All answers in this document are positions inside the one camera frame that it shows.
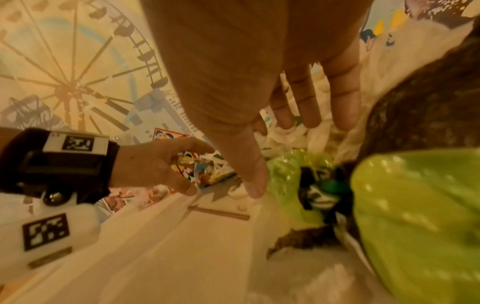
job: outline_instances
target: wrist-mounted device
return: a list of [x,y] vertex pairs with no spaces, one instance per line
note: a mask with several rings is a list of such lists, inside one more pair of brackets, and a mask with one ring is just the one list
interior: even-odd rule
[[119,145],[107,137],[30,128],[0,154],[0,191],[43,198],[60,206],[76,193],[77,203],[109,195]]

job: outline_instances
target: hand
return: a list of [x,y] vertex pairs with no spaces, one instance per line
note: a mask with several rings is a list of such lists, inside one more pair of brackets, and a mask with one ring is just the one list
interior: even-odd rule
[[173,158],[184,151],[198,155],[215,152],[206,142],[193,137],[160,139],[140,145],[121,146],[108,186],[152,187],[162,184],[185,195],[195,195],[197,187],[171,168]]
[[142,0],[163,62],[190,120],[245,182],[263,195],[268,171],[253,130],[271,104],[294,125],[279,83],[285,71],[305,126],[321,122],[310,64],[330,82],[333,121],[360,115],[359,29],[373,0]]

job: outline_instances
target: qr code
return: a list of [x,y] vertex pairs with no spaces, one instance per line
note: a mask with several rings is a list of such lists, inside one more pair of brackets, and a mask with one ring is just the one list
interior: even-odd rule
[[65,213],[23,225],[25,251],[41,247],[70,235]]
[[62,150],[91,152],[94,148],[93,137],[67,135]]

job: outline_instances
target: green plastic bag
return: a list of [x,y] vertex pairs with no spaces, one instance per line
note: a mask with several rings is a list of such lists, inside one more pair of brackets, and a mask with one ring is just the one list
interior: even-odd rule
[[323,223],[317,210],[304,210],[299,201],[301,167],[314,169],[332,168],[332,160],[326,154],[313,154],[303,149],[292,150],[267,162],[269,170],[268,191],[282,209],[296,220],[318,226]]
[[480,303],[480,150],[373,156],[351,187],[364,249],[400,303]]

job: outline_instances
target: ferris wheel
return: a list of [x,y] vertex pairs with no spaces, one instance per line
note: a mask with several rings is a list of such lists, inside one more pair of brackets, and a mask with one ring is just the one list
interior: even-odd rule
[[0,2],[4,125],[38,126],[26,113],[50,111],[72,129],[118,134],[135,101],[168,83],[155,49],[110,1]]

